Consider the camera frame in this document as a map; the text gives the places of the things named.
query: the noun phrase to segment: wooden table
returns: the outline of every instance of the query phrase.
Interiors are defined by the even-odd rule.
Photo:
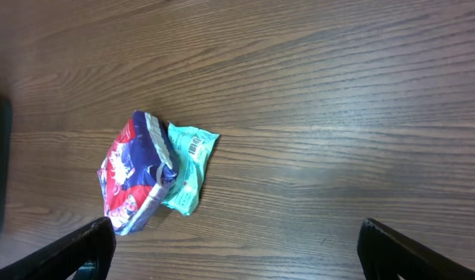
[[[0,0],[0,267],[103,214],[134,109],[221,134],[110,279],[362,279],[370,216],[475,270],[475,0]]]

